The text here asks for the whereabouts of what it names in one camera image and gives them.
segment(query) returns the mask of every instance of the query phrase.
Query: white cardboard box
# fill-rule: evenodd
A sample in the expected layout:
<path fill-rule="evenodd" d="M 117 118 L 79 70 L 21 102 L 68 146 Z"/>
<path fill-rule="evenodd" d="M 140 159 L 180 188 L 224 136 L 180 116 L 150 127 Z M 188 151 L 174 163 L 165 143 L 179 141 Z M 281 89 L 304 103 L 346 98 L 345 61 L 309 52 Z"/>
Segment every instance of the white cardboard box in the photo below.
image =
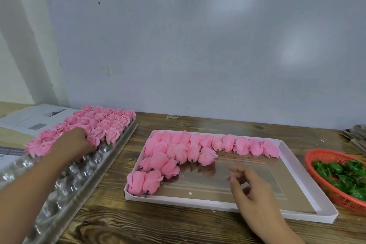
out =
<path fill-rule="evenodd" d="M 332 202 L 328 199 L 328 197 L 324 194 L 321 188 L 317 185 L 317 183 L 312 179 L 309 173 L 305 170 L 305 168 L 301 165 L 295 155 L 291 152 L 291 150 L 287 147 L 284 141 L 272 138 L 259 138 L 259 137 L 247 137 L 257 138 L 260 141 L 271 140 L 275 145 L 277 145 L 280 149 L 280 158 L 294 177 L 295 181 L 299 185 L 300 189 L 303 191 L 306 198 L 309 200 L 310 204 L 313 206 L 314 210 L 317 214 L 309 214 L 309 213 L 301 213 L 295 211 L 281 210 L 281 213 L 286 219 L 294 219 L 294 220 L 302 220 L 302 221 L 311 221 L 311 222 L 320 222 L 320 223 L 333 223 L 334 220 L 338 216 L 338 211 L 332 204 Z M 144 159 L 143 152 L 141 151 L 139 158 L 133 168 L 132 172 L 135 172 L 139 169 L 139 163 Z M 158 203 L 163 205 L 177 205 L 184 207 L 195 207 L 200 209 L 211 209 L 218 211 L 231 211 L 231 212 L 239 212 L 235 203 L 225 203 L 220 201 L 211 201 L 211 200 L 199 200 L 199 199 L 188 199 L 188 198 L 178 198 L 178 197 L 167 197 L 167 196 L 147 196 L 147 197 L 137 197 L 129 194 L 127 192 L 128 184 L 126 184 L 124 188 L 124 196 L 126 200 L 134 200 L 134 201 L 142 201 L 146 203 Z"/>

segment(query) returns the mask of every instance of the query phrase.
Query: wood grain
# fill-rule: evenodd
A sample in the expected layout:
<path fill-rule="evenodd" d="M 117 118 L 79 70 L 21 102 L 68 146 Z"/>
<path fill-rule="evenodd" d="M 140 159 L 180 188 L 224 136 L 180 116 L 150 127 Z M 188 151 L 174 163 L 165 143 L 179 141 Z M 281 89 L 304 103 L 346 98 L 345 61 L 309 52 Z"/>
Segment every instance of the wood grain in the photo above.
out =
<path fill-rule="evenodd" d="M 301 162 L 304 154 L 314 148 L 333 149 L 364 159 L 336 130 L 182 116 L 167 120 L 166 116 L 137 113 L 139 126 L 135 133 L 58 244 L 261 243 L 236 213 L 124 199 L 126 175 L 155 129 L 277 138 L 285 141 Z M 338 206 L 337 209 L 340 215 L 332 225 L 292 220 L 287 223 L 309 244 L 365 243 L 366 217 Z"/>

